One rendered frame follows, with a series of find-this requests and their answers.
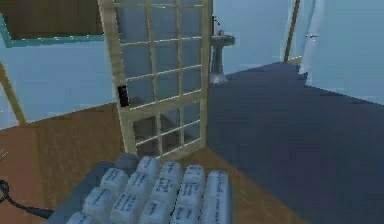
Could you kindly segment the teal framed brown picture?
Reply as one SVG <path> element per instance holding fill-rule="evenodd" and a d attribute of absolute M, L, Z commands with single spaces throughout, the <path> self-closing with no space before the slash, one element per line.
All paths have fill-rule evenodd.
<path fill-rule="evenodd" d="M 103 39 L 97 0 L 0 0 L 6 48 Z"/>

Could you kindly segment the white room door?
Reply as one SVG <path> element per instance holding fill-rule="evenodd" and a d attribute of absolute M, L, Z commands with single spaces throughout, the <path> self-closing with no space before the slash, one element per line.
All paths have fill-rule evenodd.
<path fill-rule="evenodd" d="M 309 22 L 307 34 L 315 34 L 319 37 L 319 30 L 324 17 L 326 0 L 313 0 L 312 14 Z M 311 58 L 317 45 L 317 38 L 305 37 L 305 46 L 299 68 L 299 74 L 305 76 L 310 70 Z"/>

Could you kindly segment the white and grey keyboard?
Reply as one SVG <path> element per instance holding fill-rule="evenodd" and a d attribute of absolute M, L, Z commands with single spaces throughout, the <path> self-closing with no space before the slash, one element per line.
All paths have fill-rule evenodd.
<path fill-rule="evenodd" d="M 153 157 L 99 162 L 46 224 L 234 224 L 228 174 Z"/>

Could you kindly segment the beige glass-paned room door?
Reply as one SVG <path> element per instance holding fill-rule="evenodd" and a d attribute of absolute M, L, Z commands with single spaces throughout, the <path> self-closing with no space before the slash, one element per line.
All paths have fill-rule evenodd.
<path fill-rule="evenodd" d="M 124 150 L 167 161 L 205 147 L 212 0 L 97 1 Z"/>

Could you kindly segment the grey pedestal sink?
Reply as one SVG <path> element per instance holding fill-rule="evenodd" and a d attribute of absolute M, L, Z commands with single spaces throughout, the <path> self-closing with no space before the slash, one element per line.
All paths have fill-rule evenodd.
<path fill-rule="evenodd" d="M 212 63 L 210 70 L 210 82 L 221 84 L 227 81 L 223 72 L 223 48 L 235 44 L 235 37 L 231 35 L 214 35 L 211 39 Z"/>

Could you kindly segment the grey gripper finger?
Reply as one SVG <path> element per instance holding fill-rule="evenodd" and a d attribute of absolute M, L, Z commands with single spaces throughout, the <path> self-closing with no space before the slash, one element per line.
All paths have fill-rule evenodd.
<path fill-rule="evenodd" d="M 0 197 L 0 203 L 8 201 L 12 206 L 44 219 L 49 219 L 54 214 L 54 210 L 24 206 L 17 203 L 11 198 L 9 190 L 9 184 L 5 180 L 0 180 L 0 191 L 3 194 L 3 196 Z"/>

